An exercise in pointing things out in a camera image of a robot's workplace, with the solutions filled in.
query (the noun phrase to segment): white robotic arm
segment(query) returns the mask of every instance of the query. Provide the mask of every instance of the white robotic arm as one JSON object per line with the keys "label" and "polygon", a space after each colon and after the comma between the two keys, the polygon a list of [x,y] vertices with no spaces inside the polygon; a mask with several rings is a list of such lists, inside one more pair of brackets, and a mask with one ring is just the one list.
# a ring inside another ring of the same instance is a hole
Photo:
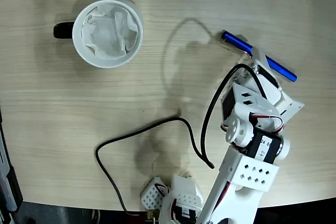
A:
{"label": "white robotic arm", "polygon": [[250,67],[267,99],[259,94],[248,71],[235,73],[221,99],[221,127],[230,146],[209,197],[203,205],[193,180],[174,176],[171,191],[163,198],[160,224],[217,224],[224,219],[253,223],[260,199],[278,172],[275,159],[284,159],[289,152],[284,124],[304,104],[282,91],[265,54],[256,48],[252,53]]}

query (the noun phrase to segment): white mug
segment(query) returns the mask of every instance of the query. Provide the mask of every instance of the white mug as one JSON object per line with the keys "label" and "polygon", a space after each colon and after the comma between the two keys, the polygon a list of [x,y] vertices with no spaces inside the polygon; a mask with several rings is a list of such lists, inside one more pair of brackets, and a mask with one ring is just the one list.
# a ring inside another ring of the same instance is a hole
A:
{"label": "white mug", "polygon": [[[130,12],[138,29],[138,38],[133,49],[125,56],[104,60],[95,56],[94,52],[82,42],[82,26],[87,15],[99,5],[113,4],[119,5]],[[85,7],[77,16],[75,22],[59,23],[54,26],[54,37],[57,39],[71,39],[79,56],[87,63],[98,68],[116,68],[129,62],[140,50],[143,40],[143,18],[139,9],[128,0],[100,0]]]}

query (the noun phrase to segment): black wire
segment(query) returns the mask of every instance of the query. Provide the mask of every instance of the black wire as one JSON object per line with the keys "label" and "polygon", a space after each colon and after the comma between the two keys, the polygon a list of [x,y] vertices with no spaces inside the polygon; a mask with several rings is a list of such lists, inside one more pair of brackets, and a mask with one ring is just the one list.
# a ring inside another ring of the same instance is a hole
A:
{"label": "black wire", "polygon": [[111,144],[111,143],[114,143],[114,142],[117,142],[119,140],[123,140],[123,139],[126,139],[126,138],[129,138],[129,137],[132,137],[132,136],[135,136],[135,135],[138,135],[138,134],[141,134],[145,131],[148,131],[148,130],[151,130],[157,126],[160,126],[161,124],[164,124],[164,123],[168,123],[168,122],[172,122],[172,121],[181,121],[183,122],[188,130],[189,130],[189,134],[190,134],[190,139],[191,139],[191,143],[192,143],[192,146],[193,146],[193,149],[195,151],[195,153],[197,154],[197,156],[205,161],[205,159],[203,159],[202,155],[200,154],[200,152],[198,151],[197,147],[196,147],[196,144],[195,144],[195,138],[194,138],[194,134],[193,134],[193,130],[190,126],[190,124],[188,123],[188,121],[184,118],[180,118],[178,116],[172,116],[170,118],[166,118],[166,119],[163,119],[163,120],[159,120],[149,126],[146,126],[142,129],[139,129],[139,130],[136,130],[132,133],[129,133],[129,134],[126,134],[124,136],[119,136],[119,137],[116,137],[116,138],[113,138],[111,140],[108,140],[108,141],[105,141],[103,143],[101,143],[100,145],[98,145],[98,147],[96,148],[95,150],[95,157],[96,157],[96,160],[100,166],[100,168],[102,169],[102,171],[105,173],[105,175],[107,176],[107,178],[109,179],[109,181],[111,182],[112,186],[114,187],[115,189],[115,192],[117,193],[117,196],[119,198],[119,201],[120,201],[120,204],[121,204],[121,207],[122,209],[125,211],[126,214],[128,215],[131,215],[131,216],[137,216],[137,215],[133,215],[131,213],[129,213],[125,207],[125,204],[124,204],[124,201],[122,200],[122,197],[121,197],[121,194],[119,192],[119,189],[117,187],[117,185],[115,184],[115,182],[113,181],[113,179],[111,178],[110,174],[108,173],[108,171],[105,169],[104,165],[102,164],[100,158],[99,158],[99,150],[102,149],[104,146],[108,145],[108,144]]}
{"label": "black wire", "polygon": [[263,87],[261,86],[261,83],[257,77],[257,75],[253,72],[253,70],[246,64],[237,64],[235,65],[233,68],[231,68],[231,70],[229,71],[229,73],[225,76],[224,80],[221,82],[221,84],[219,85],[214,97],[212,98],[212,101],[209,105],[209,108],[205,114],[205,118],[204,118],[204,122],[203,122],[203,126],[202,126],[202,131],[201,131],[201,152],[202,152],[202,160],[211,168],[215,168],[214,164],[210,162],[210,160],[208,159],[207,155],[206,155],[206,150],[205,150],[205,135],[206,135],[206,129],[210,120],[210,116],[211,113],[215,107],[215,104],[220,96],[220,94],[222,93],[223,89],[225,88],[225,85],[229,82],[230,78],[232,77],[232,75],[240,68],[245,68],[253,77],[254,81],[257,84],[257,87],[259,89],[259,92],[261,94],[262,97],[264,97],[265,99],[267,99],[266,94],[264,92]]}

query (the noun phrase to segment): wooden table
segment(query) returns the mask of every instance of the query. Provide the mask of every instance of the wooden table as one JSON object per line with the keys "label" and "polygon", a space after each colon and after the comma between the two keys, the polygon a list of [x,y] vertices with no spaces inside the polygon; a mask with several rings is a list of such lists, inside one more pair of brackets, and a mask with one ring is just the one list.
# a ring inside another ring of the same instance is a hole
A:
{"label": "wooden table", "polygon": [[[144,17],[139,54],[117,69],[86,64],[71,40],[53,38],[95,0],[0,0],[0,105],[25,201],[121,209],[93,150],[100,142],[179,109],[199,143],[205,111],[239,59],[215,36],[242,34],[293,69],[282,86],[306,106],[286,125],[289,156],[261,206],[336,196],[336,5],[334,0],[132,0]],[[190,174],[209,193],[228,144],[217,105],[207,134],[216,168],[194,154],[187,129],[172,122],[105,147],[102,161],[129,210],[160,175]]]}

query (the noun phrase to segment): black mug handle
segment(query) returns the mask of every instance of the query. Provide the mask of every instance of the black mug handle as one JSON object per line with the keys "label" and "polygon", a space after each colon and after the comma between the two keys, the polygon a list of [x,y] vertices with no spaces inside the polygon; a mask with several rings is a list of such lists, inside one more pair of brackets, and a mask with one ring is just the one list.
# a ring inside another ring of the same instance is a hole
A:
{"label": "black mug handle", "polygon": [[63,22],[54,26],[54,37],[56,39],[72,39],[72,28],[75,22]]}

